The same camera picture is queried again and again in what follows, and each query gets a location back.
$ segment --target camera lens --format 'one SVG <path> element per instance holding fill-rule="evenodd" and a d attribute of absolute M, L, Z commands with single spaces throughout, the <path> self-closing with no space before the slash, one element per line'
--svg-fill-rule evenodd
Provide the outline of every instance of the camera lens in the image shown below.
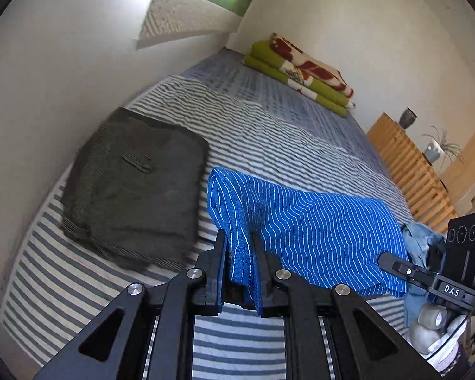
<path fill-rule="evenodd" d="M 457 242 L 462 243 L 466 240 L 467 229 L 466 226 L 461 226 L 457 229 Z"/>
<path fill-rule="evenodd" d="M 449 240 L 449 243 L 452 243 L 454 241 L 454 238 L 456 237 L 456 230 L 454 230 L 453 228 L 451 228 L 449 230 L 449 236 L 448 236 L 448 240 Z"/>
<path fill-rule="evenodd" d="M 475 240 L 475 224 L 470 227 L 470 233 L 468 234 L 468 238 L 471 242 Z"/>

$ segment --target bed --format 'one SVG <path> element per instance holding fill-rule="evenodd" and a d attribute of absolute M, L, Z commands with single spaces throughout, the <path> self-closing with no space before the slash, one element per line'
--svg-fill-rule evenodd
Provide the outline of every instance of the bed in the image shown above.
<path fill-rule="evenodd" d="M 307 191 L 372 196 L 385 201 L 399 224 L 412 220 L 403 195 L 351 115 L 340 118 L 244 67 L 241 59 L 221 50 L 126 105 L 180 124 L 210 143 L 201 184 L 199 239 L 187 267 L 198 253 L 212 247 L 216 237 L 205 192 L 215 166 Z M 70 167 L 26 233 L 0 310 L 6 331 L 41 366 L 128 284 L 152 286 L 175 275 L 155 265 L 140 274 L 120 269 L 71 243 L 60 229 L 61 196 L 69 172 Z M 368 302 L 394 329 L 405 332 L 401 299 L 384 295 Z M 261 319 L 232 304 L 225 304 L 219 317 L 196 318 L 193 378 L 223 377 L 285 378 L 283 320 Z"/>

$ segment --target wooden furniture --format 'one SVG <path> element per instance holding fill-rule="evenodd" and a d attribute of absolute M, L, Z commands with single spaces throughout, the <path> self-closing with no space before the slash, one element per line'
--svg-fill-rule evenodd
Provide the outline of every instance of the wooden furniture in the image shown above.
<path fill-rule="evenodd" d="M 464 164 L 455 160 L 440 176 L 456 206 L 475 185 L 475 132 L 463 148 L 461 157 Z M 470 202 L 473 197 L 474 195 L 469 195 L 467 200 Z"/>
<path fill-rule="evenodd" d="M 390 174 L 410 208 L 413 219 L 446 233 L 457 217 L 447 190 L 431 164 L 398 123 L 383 113 L 368 132 Z"/>

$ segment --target metal screw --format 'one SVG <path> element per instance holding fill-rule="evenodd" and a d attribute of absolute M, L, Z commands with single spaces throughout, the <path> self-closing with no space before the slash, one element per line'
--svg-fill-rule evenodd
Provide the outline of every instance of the metal screw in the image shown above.
<path fill-rule="evenodd" d="M 350 287 L 347 286 L 346 284 L 338 284 L 334 291 L 339 294 L 340 296 L 346 296 L 347 294 L 350 294 Z"/>
<path fill-rule="evenodd" d="M 139 283 L 130 284 L 127 287 L 127 291 L 129 292 L 129 294 L 132 294 L 132 296 L 135 296 L 136 294 L 140 294 L 142 293 L 142 284 L 139 284 Z"/>
<path fill-rule="evenodd" d="M 280 280 L 288 280 L 292 277 L 292 273 L 289 270 L 281 269 L 276 272 L 276 277 Z"/>
<path fill-rule="evenodd" d="M 198 279 L 203 275 L 203 271 L 201 269 L 190 269 L 186 272 L 186 275 L 189 279 Z"/>

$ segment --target vase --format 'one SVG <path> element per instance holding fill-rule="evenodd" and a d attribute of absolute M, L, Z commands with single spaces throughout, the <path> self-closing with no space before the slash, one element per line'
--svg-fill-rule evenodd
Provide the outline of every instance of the vase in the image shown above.
<path fill-rule="evenodd" d="M 440 147 L 438 141 L 435 139 L 431 139 L 428 146 L 426 147 L 426 150 L 424 151 L 424 155 L 431 164 L 438 160 L 443 153 L 444 151 L 442 150 L 442 147 Z"/>
<path fill-rule="evenodd" d="M 407 108 L 405 111 L 403 111 L 403 114 L 401 114 L 401 118 L 399 119 L 399 125 L 403 130 L 406 130 L 414 123 L 416 118 L 417 116 L 415 115 L 415 113 L 410 110 L 410 108 Z"/>

